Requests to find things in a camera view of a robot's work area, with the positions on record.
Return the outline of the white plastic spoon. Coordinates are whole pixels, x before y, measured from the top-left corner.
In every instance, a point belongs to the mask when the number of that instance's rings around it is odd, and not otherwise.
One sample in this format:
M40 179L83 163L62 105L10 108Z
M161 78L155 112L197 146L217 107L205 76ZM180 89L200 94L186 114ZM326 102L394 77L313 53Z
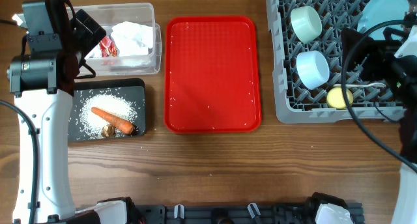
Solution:
M380 82L368 83L368 84L346 84L347 88L368 88L368 87L375 87L375 88L385 88L386 85Z

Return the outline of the red snack wrapper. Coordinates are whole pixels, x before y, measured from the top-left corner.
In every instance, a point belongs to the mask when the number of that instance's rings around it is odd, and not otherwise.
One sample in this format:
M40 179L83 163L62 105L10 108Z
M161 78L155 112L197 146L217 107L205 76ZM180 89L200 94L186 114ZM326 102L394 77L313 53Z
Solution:
M99 47L103 58L117 56L117 48L109 36L105 36L100 41Z

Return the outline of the light blue plate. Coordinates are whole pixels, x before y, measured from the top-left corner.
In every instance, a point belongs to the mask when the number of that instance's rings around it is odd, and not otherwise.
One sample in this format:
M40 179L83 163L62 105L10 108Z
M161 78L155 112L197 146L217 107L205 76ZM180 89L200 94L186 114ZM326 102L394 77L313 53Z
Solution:
M409 0L370 0L362 11L356 30L363 33L382 22L403 20L409 8Z

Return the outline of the brown food scrap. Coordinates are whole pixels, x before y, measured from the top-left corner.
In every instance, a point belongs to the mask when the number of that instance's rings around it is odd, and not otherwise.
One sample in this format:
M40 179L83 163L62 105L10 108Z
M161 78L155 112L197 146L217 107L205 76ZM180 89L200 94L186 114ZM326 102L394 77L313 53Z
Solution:
M113 137L115 135L115 130L116 128L113 125L108 124L102 128L101 136L104 138Z

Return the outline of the white paper napkin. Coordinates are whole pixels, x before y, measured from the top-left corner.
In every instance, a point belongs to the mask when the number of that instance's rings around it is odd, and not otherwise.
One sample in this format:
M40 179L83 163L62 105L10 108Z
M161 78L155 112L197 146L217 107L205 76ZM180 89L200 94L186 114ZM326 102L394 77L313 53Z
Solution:
M110 29L110 35L106 36L115 43L117 57L148 55L154 47L154 29L148 25L125 21L114 25ZM86 59L101 58L103 57L99 44L86 57Z

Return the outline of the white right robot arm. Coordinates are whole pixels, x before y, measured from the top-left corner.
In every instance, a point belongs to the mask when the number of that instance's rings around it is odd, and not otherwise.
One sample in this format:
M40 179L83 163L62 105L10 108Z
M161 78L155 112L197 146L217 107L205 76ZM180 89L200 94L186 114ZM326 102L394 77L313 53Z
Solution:
M377 146L401 162L399 192L392 223L416 222L416 12L408 11L402 20L378 23L364 33L344 29L341 89L347 90L346 75L362 65L365 81L383 80L394 97L406 108L398 121L401 152L375 137L354 112L346 94L347 111L361 131Z

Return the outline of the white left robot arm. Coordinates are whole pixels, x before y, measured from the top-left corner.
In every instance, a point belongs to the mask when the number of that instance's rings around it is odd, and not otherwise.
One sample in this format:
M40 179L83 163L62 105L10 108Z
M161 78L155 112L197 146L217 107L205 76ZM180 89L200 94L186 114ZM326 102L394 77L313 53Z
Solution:
M68 125L75 81L106 31L70 0L26 1L22 51L7 70L20 131L13 223L144 223L129 197L76 210L68 178Z

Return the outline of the orange carrot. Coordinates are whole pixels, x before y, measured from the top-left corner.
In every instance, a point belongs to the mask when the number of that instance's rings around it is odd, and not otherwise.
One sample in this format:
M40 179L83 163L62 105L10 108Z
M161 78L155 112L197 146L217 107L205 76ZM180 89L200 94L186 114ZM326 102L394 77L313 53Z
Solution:
M112 126L114 126L116 129L118 129L123 134L130 135L134 131L134 125L127 120L124 120L124 119L122 119L122 118L120 118L116 115L108 113L108 112L106 112L104 110L101 110L97 107L92 107L91 111L95 115L99 116L101 119L110 123Z

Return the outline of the mint green bowl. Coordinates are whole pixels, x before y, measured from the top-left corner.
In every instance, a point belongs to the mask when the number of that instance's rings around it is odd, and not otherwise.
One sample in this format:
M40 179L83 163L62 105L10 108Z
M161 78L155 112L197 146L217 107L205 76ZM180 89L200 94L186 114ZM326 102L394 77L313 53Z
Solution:
M290 20L296 37L305 44L319 37L323 29L319 14L311 6L293 9Z

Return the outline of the light blue bowl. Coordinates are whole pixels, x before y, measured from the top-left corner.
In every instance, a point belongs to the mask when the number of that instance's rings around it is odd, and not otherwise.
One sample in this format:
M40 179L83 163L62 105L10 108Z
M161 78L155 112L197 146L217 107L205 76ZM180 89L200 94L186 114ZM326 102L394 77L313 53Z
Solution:
M302 84L309 90L325 84L330 69L325 56L319 51L306 51L296 57L296 71Z

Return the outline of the yellow cup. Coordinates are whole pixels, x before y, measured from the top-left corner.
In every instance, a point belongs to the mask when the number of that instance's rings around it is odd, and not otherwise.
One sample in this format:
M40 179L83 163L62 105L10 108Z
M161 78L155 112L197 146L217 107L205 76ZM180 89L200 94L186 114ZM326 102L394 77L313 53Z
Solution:
M327 94L326 103L331 108L345 109L347 107L347 104L345 103L343 98L342 88L332 88Z

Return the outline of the white rice pile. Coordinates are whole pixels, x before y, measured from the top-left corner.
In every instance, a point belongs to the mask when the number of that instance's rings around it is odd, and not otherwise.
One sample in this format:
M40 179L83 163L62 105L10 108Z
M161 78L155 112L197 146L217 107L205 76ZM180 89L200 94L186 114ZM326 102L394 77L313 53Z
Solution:
M91 111L93 107L130 122L137 118L137 111L134 109L137 106L135 102L112 94L98 94L82 98L81 103L81 110L76 123L78 123L81 133L87 136L87 139L102 139L102 128L109 124Z

